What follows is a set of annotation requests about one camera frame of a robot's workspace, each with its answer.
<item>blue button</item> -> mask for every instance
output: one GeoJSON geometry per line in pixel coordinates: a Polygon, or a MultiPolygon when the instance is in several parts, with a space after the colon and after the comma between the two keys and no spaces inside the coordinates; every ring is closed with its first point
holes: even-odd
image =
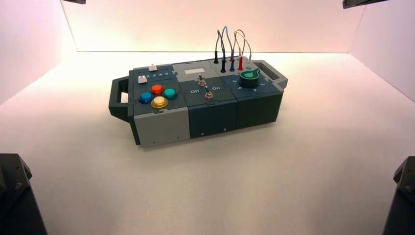
{"type": "Polygon", "coordinates": [[[177,92],[174,89],[169,88],[163,92],[163,96],[167,99],[175,99],[177,97],[177,92]]]}
{"type": "Polygon", "coordinates": [[[143,92],[140,95],[139,102],[142,104],[148,104],[151,102],[152,99],[153,99],[153,94],[151,94],[150,92],[143,92]]]}

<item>white wall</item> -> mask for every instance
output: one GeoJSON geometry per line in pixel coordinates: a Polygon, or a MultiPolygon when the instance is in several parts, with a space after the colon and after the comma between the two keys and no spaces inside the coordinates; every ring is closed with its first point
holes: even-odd
{"type": "Polygon", "coordinates": [[[350,53],[415,101],[415,1],[368,5],[350,53]]]}
{"type": "Polygon", "coordinates": [[[254,51],[349,52],[363,8],[341,0],[87,0],[63,3],[79,51],[213,51],[243,29],[254,51]]]}
{"type": "Polygon", "coordinates": [[[0,104],[75,52],[59,0],[0,2],[0,104]]]}

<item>red button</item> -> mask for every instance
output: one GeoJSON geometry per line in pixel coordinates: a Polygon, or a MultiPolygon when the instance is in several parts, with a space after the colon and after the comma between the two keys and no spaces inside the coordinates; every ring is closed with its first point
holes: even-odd
{"type": "Polygon", "coordinates": [[[151,87],[151,93],[161,95],[163,93],[163,87],[161,85],[154,85],[151,87]]]}

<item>modular panel device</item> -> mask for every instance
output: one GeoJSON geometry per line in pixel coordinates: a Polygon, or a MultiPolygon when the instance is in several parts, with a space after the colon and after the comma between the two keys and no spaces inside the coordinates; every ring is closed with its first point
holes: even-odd
{"type": "Polygon", "coordinates": [[[287,81],[246,57],[151,65],[113,80],[109,109],[130,123],[136,144],[151,147],[274,122],[287,81]]]}

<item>small white button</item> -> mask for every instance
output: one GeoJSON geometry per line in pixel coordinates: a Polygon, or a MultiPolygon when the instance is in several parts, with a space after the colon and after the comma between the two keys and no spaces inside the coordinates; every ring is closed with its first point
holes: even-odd
{"type": "Polygon", "coordinates": [[[151,66],[148,67],[148,70],[149,71],[157,71],[157,66],[151,65],[151,66]]]}
{"type": "Polygon", "coordinates": [[[147,78],[145,76],[138,76],[138,83],[146,83],[147,82],[147,78]]]}

